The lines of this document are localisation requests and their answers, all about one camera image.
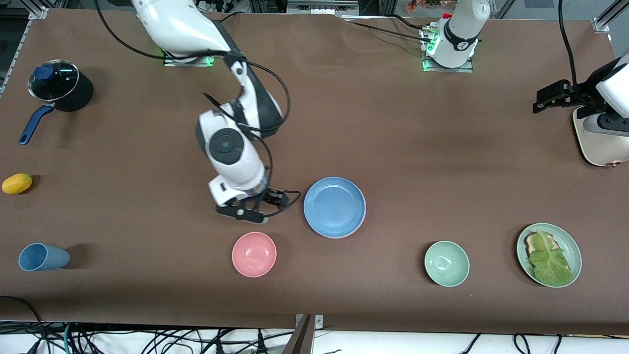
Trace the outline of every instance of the plate with lettuce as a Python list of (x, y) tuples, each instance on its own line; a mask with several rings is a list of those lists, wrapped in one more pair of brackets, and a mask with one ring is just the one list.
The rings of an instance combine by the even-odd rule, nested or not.
[(522, 269), (534, 281), (551, 288), (566, 287), (581, 274), (581, 252), (574, 239), (552, 224), (528, 226), (516, 245)]

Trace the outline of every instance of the cup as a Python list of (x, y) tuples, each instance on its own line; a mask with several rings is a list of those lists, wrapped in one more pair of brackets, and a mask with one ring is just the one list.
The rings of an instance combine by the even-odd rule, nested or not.
[(26, 145), (42, 117), (60, 110), (76, 111), (85, 106), (94, 94), (92, 82), (67, 60), (51, 60), (35, 68), (28, 80), (28, 92), (45, 103), (28, 120), (18, 143)]
[(70, 253), (43, 243), (29, 244), (19, 254), (18, 264), (24, 271), (58, 269), (70, 261)]

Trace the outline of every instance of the bread slice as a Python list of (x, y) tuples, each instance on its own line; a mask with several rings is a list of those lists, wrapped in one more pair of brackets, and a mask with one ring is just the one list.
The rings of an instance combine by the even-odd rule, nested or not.
[[(526, 253), (528, 254), (528, 256), (531, 256), (531, 253), (535, 252), (535, 247), (533, 246), (533, 236), (536, 234), (530, 234), (528, 235), (525, 239), (524, 239), (524, 244), (526, 245)], [(548, 236), (546, 236), (550, 239), (550, 241), (552, 242), (552, 249), (558, 249), (559, 248), (559, 244), (557, 243), (557, 241), (555, 241), (555, 239), (552, 237), (551, 234), (548, 234)]]

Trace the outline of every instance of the lemon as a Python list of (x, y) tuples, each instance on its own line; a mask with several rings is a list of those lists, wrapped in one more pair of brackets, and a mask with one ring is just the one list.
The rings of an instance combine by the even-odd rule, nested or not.
[(2, 191), (7, 194), (18, 194), (30, 188), (33, 177), (26, 173), (14, 174), (2, 182)]

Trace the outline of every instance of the teal cable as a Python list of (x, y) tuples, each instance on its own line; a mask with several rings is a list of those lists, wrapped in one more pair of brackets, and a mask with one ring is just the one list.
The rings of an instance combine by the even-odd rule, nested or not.
[(65, 354), (70, 354), (70, 348), (68, 348), (68, 334), (70, 334), (70, 324), (65, 327), (64, 330), (64, 348)]

